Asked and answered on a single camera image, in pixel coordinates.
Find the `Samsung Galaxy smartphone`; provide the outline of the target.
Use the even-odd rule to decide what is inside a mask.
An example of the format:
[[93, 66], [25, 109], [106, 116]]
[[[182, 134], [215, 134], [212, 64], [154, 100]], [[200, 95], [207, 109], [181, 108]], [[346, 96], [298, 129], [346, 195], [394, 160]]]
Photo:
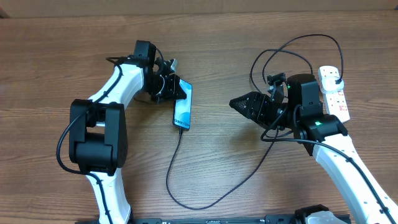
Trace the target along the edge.
[[190, 129], [190, 115], [192, 111], [192, 85], [180, 79], [180, 88], [186, 93], [186, 98], [175, 101], [173, 124], [180, 128]]

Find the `white power strip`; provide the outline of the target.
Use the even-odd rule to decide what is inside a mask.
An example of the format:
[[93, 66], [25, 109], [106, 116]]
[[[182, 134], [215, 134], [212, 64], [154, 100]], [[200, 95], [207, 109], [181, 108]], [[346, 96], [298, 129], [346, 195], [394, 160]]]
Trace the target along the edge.
[[[318, 69], [318, 78], [320, 81], [322, 78], [334, 77], [335, 80], [340, 79], [339, 71], [336, 67], [325, 65]], [[350, 120], [350, 115], [348, 111], [348, 106], [343, 90], [334, 92], [332, 94], [323, 94], [323, 101], [325, 104], [325, 109], [328, 114], [335, 115], [342, 123]]]

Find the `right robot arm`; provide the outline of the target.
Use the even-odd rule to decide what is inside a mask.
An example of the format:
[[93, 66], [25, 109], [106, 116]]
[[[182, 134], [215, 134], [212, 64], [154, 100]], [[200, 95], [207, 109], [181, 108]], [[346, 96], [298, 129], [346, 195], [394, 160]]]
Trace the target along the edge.
[[249, 92], [229, 105], [271, 129], [291, 129], [290, 141], [303, 144], [330, 176], [356, 223], [397, 223], [397, 204], [385, 193], [359, 157], [343, 123], [323, 112], [319, 85], [308, 73], [274, 75], [269, 95]]

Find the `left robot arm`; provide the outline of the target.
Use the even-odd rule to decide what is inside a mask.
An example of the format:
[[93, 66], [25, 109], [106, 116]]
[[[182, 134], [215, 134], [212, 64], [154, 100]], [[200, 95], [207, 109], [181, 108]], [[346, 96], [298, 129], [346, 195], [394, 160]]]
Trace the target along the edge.
[[96, 222], [133, 223], [122, 175], [128, 152], [126, 109], [140, 91], [156, 104], [186, 100], [188, 93], [175, 73], [178, 60], [165, 60], [149, 41], [138, 40], [131, 55], [107, 61], [113, 74], [87, 100], [71, 103], [70, 123], [60, 139], [68, 139], [70, 161], [78, 166], [75, 173], [92, 186], [99, 209]]

